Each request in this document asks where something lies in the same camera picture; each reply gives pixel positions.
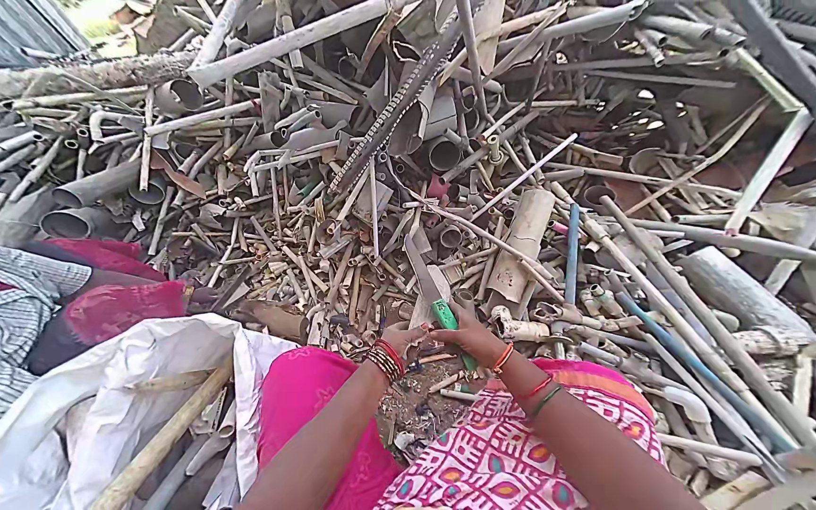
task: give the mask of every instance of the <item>tree trunk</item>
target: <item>tree trunk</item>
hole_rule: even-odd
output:
[[[185,70],[194,59],[194,52],[156,53],[139,55],[92,64],[69,64],[33,69],[0,69],[0,102],[15,99],[30,87],[34,80],[47,73],[66,73],[96,85],[101,89],[117,89],[136,85],[157,85],[185,76]],[[34,96],[89,92],[85,87],[62,78],[53,78],[40,86]]]

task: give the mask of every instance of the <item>red bangle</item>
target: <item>red bangle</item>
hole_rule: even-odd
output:
[[[494,374],[502,374],[502,366],[505,365],[506,361],[509,360],[509,355],[512,353],[512,348],[515,346],[515,342],[509,342],[506,346],[506,350],[500,356],[499,359],[496,360],[496,363],[493,364],[493,373]]]
[[[522,397],[522,399],[530,399],[531,397],[536,395],[537,392],[540,391],[541,389],[547,388],[547,385],[550,384],[551,380],[553,380],[553,377],[552,376],[547,376],[547,378],[544,379],[544,381],[542,383],[537,385],[537,388],[534,388],[534,389],[530,390],[530,393],[525,394],[525,396]]]
[[[399,357],[398,353],[395,352],[395,349],[392,348],[391,345],[389,345],[389,342],[383,339],[379,339],[376,341],[376,344],[386,351],[386,354],[388,354],[392,358],[392,361],[394,361],[396,365],[399,365],[399,371],[402,372],[402,375],[404,375],[405,367],[402,364],[402,358]]]

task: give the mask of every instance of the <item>knife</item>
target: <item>knife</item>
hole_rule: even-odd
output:
[[[408,254],[408,261],[411,262],[414,275],[417,277],[417,282],[421,287],[421,295],[430,303],[430,309],[433,310],[434,316],[439,320],[440,326],[447,330],[458,330],[459,321],[452,315],[449,304],[442,298],[440,289],[434,282],[434,277],[430,276],[427,265],[424,263],[424,260],[421,259],[421,252],[418,251],[417,246],[414,245],[414,240],[410,235],[405,236],[405,253]]]

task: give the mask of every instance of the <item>green bangle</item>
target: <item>green bangle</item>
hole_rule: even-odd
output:
[[[537,406],[530,413],[530,418],[528,418],[527,420],[528,421],[534,421],[534,418],[536,418],[537,415],[540,414],[540,410],[543,409],[543,407],[547,405],[547,402],[550,399],[552,399],[554,395],[556,395],[557,393],[562,391],[562,388],[564,388],[564,387],[560,384],[556,388],[553,388],[552,390],[550,390],[550,393],[548,393],[547,396],[543,398],[543,400],[540,400],[537,403]]]

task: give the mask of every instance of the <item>woman's right hand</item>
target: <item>woman's right hand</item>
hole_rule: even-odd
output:
[[[477,359],[478,363],[493,367],[505,352],[506,343],[478,322],[473,312],[454,302],[449,303],[449,308],[459,321],[459,329],[431,331],[431,340],[456,345]]]

